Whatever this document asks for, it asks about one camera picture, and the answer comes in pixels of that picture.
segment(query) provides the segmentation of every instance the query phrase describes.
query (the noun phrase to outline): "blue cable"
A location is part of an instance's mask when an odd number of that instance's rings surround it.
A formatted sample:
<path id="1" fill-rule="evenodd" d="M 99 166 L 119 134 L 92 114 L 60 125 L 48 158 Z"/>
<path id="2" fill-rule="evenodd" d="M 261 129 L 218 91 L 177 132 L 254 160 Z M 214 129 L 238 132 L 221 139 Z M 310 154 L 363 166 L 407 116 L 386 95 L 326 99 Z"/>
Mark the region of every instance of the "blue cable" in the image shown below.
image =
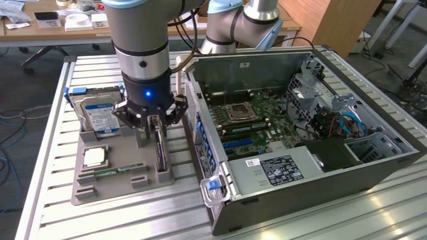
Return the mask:
<path id="1" fill-rule="evenodd" d="M 20 128 L 22 128 L 22 135 L 20 135 L 20 137 L 19 137 L 10 145 L 7 145 L 7 146 L 4 146 L 4 147 L 0 148 L 0 150 L 4 150 L 4 149 L 7 149 L 7 148 L 12 147 L 14 144 L 16 144 L 16 143 L 23 139 L 23 137 L 24 137 L 24 135 L 26 135 L 26 127 L 24 127 L 22 124 L 12 124 L 12 123 L 4 122 L 4 121 L 0 121 L 0 124 L 10 125 L 10 126 L 16 126 L 16 127 L 20 127 Z"/>
<path id="2" fill-rule="evenodd" d="M 12 169 L 14 177 L 15 177 L 16 184 L 18 184 L 18 196 L 15 198 L 15 201 L 11 203 L 11 205 L 0 212 L 0 217 L 2 217 L 2 215 L 7 212 L 7 210 L 11 209 L 19 203 L 19 201 L 22 199 L 23 190 L 22 190 L 22 183 L 20 183 L 19 175 L 16 173 L 14 164 L 8 161 L 8 159 L 6 159 L 2 156 L 0 156 L 0 160 L 4 161 L 8 164 L 10 168 Z"/>

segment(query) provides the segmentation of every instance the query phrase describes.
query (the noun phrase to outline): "metal work surface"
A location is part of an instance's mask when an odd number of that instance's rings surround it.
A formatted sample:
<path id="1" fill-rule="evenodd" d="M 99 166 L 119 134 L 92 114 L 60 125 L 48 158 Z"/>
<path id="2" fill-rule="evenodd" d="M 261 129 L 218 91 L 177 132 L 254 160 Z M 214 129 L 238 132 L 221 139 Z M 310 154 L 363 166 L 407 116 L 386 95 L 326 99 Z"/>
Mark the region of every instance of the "metal work surface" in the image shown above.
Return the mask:
<path id="1" fill-rule="evenodd" d="M 170 59 L 187 52 L 173 52 Z M 427 145 L 427 132 L 410 115 L 334 53 L 326 57 Z M 338 94 L 349 92 L 326 71 Z M 36 161 L 16 239 L 168 240 L 406 240 L 427 238 L 427 159 L 394 173 L 371 190 L 305 209 L 222 236 L 211 235 L 182 124 L 168 129 L 175 184 L 82 206 L 72 206 L 80 122 L 63 98 L 64 86 L 108 87 L 122 81 L 114 55 L 64 63 Z M 175 89 L 175 78 L 171 80 Z"/>

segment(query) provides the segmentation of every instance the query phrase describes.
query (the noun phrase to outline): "floor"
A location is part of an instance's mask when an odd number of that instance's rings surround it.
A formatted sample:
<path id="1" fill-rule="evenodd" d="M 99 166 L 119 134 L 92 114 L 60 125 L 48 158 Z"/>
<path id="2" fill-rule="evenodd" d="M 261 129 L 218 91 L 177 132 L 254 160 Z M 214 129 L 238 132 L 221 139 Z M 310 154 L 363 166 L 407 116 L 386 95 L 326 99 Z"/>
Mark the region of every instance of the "floor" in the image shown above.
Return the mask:
<path id="1" fill-rule="evenodd" d="M 373 18 L 366 28 L 370 34 L 374 33 L 379 26 L 385 15 Z M 386 30 L 382 38 L 386 39 L 391 29 L 398 25 L 398 21 L 394 21 Z M 395 55 L 385 55 L 381 60 L 385 64 L 393 64 L 399 66 L 405 74 L 410 75 L 413 69 L 407 67 L 410 61 L 415 57 L 417 53 L 427 43 L 427 36 L 411 28 L 407 28 L 402 38 L 394 46 Z M 374 49 L 381 48 L 383 42 L 379 40 Z M 35 53 L 40 47 L 30 47 L 30 54 Z M 171 43 L 171 51 L 186 50 L 187 48 L 182 44 Z M 79 46 L 66 46 L 64 50 L 76 56 L 87 55 L 108 55 L 114 54 L 112 46 L 110 44 L 102 44 L 100 50 L 94 50 L 90 44 Z M 34 75 L 26 75 L 23 73 L 20 63 L 26 60 L 30 54 L 19 52 L 16 47 L 8 50 L 8 53 L 0 57 L 0 112 L 7 110 L 23 110 L 35 106 L 48 105 L 52 103 L 54 92 L 56 89 L 58 79 L 60 76 L 63 59 L 64 57 L 59 52 L 50 52 L 40 60 L 32 64 L 35 69 Z M 381 65 L 367 59 L 361 54 L 353 54 L 346 59 L 362 74 L 375 70 Z M 379 87 L 394 90 L 401 85 L 401 80 L 397 76 L 387 74 L 389 70 L 385 69 L 370 74 L 370 80 L 379 85 Z M 422 77 L 426 78 L 427 69 L 422 73 Z M 28 114 L 30 117 L 40 116 L 48 113 L 48 108 L 36 110 Z M 22 123 L 20 118 L 12 119 L 8 122 L 14 124 Z M 0 216 L 0 239 L 11 240 L 16 234 L 16 228 L 19 225 L 22 208 L 24 206 L 24 199 L 31 183 L 34 174 L 34 166 L 38 159 L 40 143 L 43 140 L 44 128 L 47 124 L 47 118 L 27 120 L 26 122 L 26 135 L 16 145 L 8 148 L 7 155 L 10 160 L 15 163 L 16 172 L 20 178 L 23 196 L 19 203 L 14 206 L 14 209 Z M 2 140 L 15 131 L 16 127 L 0 124 L 0 136 Z M 4 178 L 4 172 L 0 172 L 0 180 Z M 18 193 L 18 184 L 14 176 L 11 175 L 6 184 L 0 186 L 0 211 L 7 208 L 14 202 Z"/>

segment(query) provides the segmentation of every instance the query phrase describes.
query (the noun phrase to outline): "hard drive label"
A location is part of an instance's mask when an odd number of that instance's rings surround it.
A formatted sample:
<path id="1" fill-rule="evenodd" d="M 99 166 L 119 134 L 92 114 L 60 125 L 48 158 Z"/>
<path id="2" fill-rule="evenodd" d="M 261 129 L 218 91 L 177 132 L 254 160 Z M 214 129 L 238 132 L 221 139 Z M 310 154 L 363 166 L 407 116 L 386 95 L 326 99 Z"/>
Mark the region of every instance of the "hard drive label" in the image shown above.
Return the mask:
<path id="1" fill-rule="evenodd" d="M 291 155 L 263 160 L 261 165 L 274 186 L 305 178 Z"/>
<path id="2" fill-rule="evenodd" d="M 84 108 L 95 132 L 108 134 L 119 130 L 119 121 L 112 114 L 112 103 L 88 105 Z"/>

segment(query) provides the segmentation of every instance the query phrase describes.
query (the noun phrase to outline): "hard drive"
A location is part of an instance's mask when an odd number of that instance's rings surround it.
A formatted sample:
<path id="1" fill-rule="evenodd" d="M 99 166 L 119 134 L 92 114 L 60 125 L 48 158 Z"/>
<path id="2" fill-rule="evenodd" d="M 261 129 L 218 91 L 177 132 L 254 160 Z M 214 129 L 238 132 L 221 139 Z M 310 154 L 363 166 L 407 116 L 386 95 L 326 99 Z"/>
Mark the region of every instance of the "hard drive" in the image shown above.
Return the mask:
<path id="1" fill-rule="evenodd" d="M 84 132 L 95 131 L 98 138 L 120 134 L 120 126 L 124 126 L 124 123 L 112 114 L 115 104 L 123 101 L 118 86 L 76 87 L 68 97 Z"/>

